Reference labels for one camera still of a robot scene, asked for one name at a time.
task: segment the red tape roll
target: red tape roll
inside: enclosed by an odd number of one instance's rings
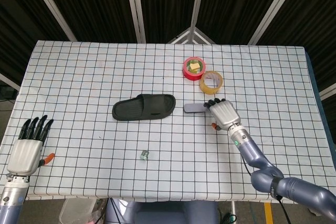
[[[200,63],[201,65],[201,71],[199,73],[191,73],[189,70],[188,70],[188,63],[191,61],[191,60],[197,60],[198,63]],[[190,57],[188,59],[186,59],[183,63],[183,75],[189,79],[189,80],[192,80],[192,81],[197,81],[199,80],[202,75],[204,74],[205,72],[205,63],[204,61],[199,58],[199,57]]]

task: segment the dark curtain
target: dark curtain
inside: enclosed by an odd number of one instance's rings
[[[68,40],[43,0],[1,0],[0,73],[18,85],[37,40]]]
[[[332,139],[336,144],[336,94],[322,101]]]
[[[319,91],[336,83],[336,0],[286,0],[258,44],[304,46]]]
[[[54,1],[78,41],[137,41],[129,0]]]
[[[188,29],[195,0],[141,0],[147,43],[167,43]]]
[[[217,44],[246,45],[273,0],[202,0],[196,27]]]

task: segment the grid tablecloth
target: grid tablecloth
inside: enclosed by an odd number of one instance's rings
[[[55,121],[43,155],[55,159],[31,176],[30,198],[71,196],[135,200],[267,200],[250,183],[227,132],[210,113],[198,81],[183,77],[187,57],[218,71],[218,98],[232,101],[242,124],[285,176],[336,194],[336,172],[302,47],[103,44],[39,41],[0,149],[1,188],[13,142],[27,119]],[[120,122],[113,105],[140,93],[176,98],[162,120]],[[140,160],[149,150],[149,160]]]

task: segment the small cube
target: small cube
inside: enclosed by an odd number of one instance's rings
[[[197,69],[200,69],[200,64],[197,62],[197,63],[190,63],[190,69],[191,70],[197,70]]]
[[[142,151],[140,158],[142,160],[148,160],[148,154],[149,154],[149,151]]]

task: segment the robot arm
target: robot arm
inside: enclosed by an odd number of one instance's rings
[[[216,98],[204,103],[204,106],[215,117],[217,129],[228,131],[246,163],[259,169],[251,174],[251,183],[257,191],[270,193],[275,199],[286,197],[336,221],[336,196],[327,189],[302,179],[284,178],[283,173],[265,157],[241,125],[240,117],[231,102]]]
[[[43,129],[47,116],[43,116],[36,129],[38,118],[25,122],[18,140],[15,142],[8,162],[7,183],[0,199],[0,223],[15,224],[18,222],[20,211],[28,193],[29,178],[38,167],[49,163],[54,153],[46,159],[40,159],[43,144],[47,138],[51,119]]]

